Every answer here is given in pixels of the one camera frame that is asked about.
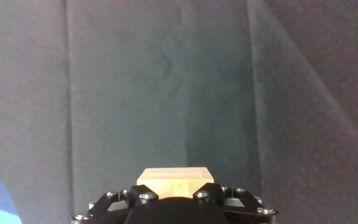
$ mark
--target bolt head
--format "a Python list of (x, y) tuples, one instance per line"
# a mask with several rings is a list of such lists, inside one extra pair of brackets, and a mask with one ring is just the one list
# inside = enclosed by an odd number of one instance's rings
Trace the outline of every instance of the bolt head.
[(196, 194), (195, 194), (195, 197), (196, 197), (196, 198), (205, 198), (205, 197), (207, 197), (207, 196), (209, 196), (209, 192), (206, 191), (206, 190), (199, 190), (199, 191), (197, 191)]
[(146, 193), (139, 195), (139, 198), (145, 199), (145, 200), (154, 199), (155, 197), (157, 197), (157, 195), (153, 192), (146, 192)]
[(239, 192), (239, 193), (244, 193), (244, 192), (247, 192), (246, 189), (234, 189), (236, 192)]
[(263, 214), (274, 214), (276, 213), (276, 210), (272, 209), (272, 208), (258, 208), (258, 213), (263, 213)]
[(83, 213), (79, 213), (77, 215), (75, 215), (73, 217), (74, 221), (85, 221), (85, 220), (90, 220), (91, 218), (93, 218), (93, 215), (88, 213), (88, 212), (83, 212)]

